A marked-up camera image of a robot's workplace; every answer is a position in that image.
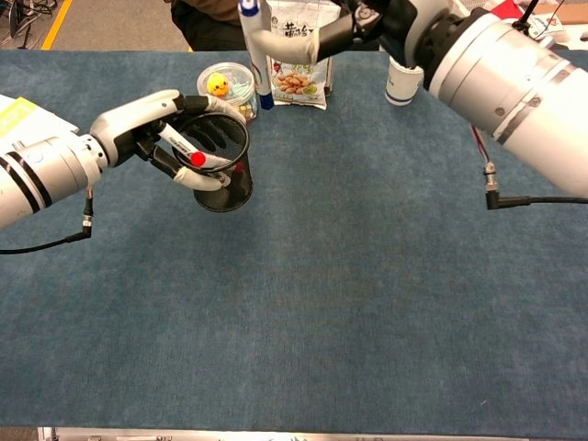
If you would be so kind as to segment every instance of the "blue pen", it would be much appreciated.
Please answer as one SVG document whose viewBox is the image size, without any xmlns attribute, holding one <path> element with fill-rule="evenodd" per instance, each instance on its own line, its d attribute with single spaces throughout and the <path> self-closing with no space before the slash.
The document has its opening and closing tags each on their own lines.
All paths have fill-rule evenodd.
<svg viewBox="0 0 588 441">
<path fill-rule="evenodd" d="M 272 85 L 267 70 L 266 54 L 255 47 L 251 35 L 264 30 L 264 18 L 259 0 L 239 0 L 239 19 L 243 29 L 245 45 L 251 57 L 251 70 L 255 78 L 255 90 L 259 95 L 261 108 L 269 110 L 274 106 Z"/>
</svg>

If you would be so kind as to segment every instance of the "table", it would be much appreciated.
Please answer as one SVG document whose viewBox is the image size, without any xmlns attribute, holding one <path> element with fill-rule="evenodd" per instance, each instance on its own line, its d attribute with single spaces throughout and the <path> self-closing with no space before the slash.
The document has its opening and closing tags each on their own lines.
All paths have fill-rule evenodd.
<svg viewBox="0 0 588 441">
<path fill-rule="evenodd" d="M 582 67 L 585 53 L 568 53 Z M 3 51 L 0 93 L 82 130 L 244 53 Z M 251 125 L 230 214 L 138 158 L 94 237 L 0 260 L 0 424 L 588 437 L 586 208 L 485 209 L 467 123 L 346 53 L 326 111 Z M 491 147 L 505 195 L 557 191 Z M 77 231 L 83 195 L 0 232 Z"/>
</svg>

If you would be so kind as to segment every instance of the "yellow duck toy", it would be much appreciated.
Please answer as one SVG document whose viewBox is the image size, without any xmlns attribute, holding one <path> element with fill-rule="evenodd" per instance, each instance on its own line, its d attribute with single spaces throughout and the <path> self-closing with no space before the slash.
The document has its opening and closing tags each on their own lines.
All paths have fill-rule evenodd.
<svg viewBox="0 0 588 441">
<path fill-rule="evenodd" d="M 227 96 L 229 94 L 229 80 L 222 73 L 213 73 L 207 81 L 206 88 L 213 96 Z"/>
</svg>

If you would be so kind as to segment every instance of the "white cup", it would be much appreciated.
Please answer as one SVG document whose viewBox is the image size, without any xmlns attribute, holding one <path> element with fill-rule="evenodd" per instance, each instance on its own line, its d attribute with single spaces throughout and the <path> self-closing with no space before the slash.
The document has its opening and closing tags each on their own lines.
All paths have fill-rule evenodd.
<svg viewBox="0 0 588 441">
<path fill-rule="evenodd" d="M 394 106 L 411 104 L 416 91 L 423 83 L 424 72 L 420 67 L 404 67 L 390 57 L 388 81 L 386 82 L 386 99 Z"/>
</svg>

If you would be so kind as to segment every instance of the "robotic hand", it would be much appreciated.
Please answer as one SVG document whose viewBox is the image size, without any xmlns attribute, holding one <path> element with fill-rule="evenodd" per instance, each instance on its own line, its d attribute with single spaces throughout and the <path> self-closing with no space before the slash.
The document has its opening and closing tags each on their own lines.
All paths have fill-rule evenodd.
<svg viewBox="0 0 588 441">
<path fill-rule="evenodd" d="M 354 40 L 378 39 L 400 62 L 424 69 L 429 93 L 556 186 L 588 197 L 588 73 L 550 51 L 550 39 L 537 43 L 483 9 L 453 16 L 447 0 L 347 3 L 350 15 L 307 37 L 256 30 L 245 41 L 282 62 L 316 63 Z M 497 194 L 492 167 L 486 189 Z"/>
<path fill-rule="evenodd" d="M 219 180 L 193 172 L 156 145 L 164 138 L 181 153 L 194 152 L 196 148 L 173 126 L 207 112 L 224 113 L 245 123 L 239 112 L 218 98 L 164 90 L 103 113 L 87 135 L 70 133 L 0 151 L 0 229 L 91 188 L 104 170 L 134 154 L 185 187 L 220 189 Z"/>
</svg>

